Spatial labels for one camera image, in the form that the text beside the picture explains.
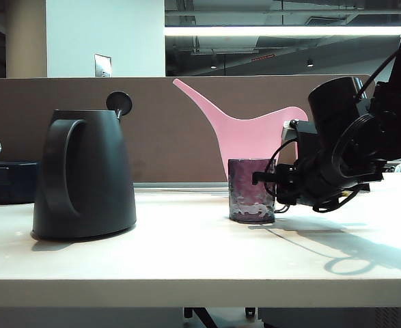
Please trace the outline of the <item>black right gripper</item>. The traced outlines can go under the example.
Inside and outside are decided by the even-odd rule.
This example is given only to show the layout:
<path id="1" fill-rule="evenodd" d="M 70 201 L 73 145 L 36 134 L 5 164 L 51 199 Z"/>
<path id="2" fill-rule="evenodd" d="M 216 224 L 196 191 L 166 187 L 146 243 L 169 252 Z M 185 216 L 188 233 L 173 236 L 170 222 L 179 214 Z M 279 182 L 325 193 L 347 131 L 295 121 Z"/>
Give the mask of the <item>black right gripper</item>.
<path id="1" fill-rule="evenodd" d="M 321 206 L 327 202 L 327 184 L 314 159 L 298 160 L 293 165 L 280 163 L 275 173 L 252 173 L 252 185 L 260 182 L 276 184 L 276 200 L 280 204 Z"/>

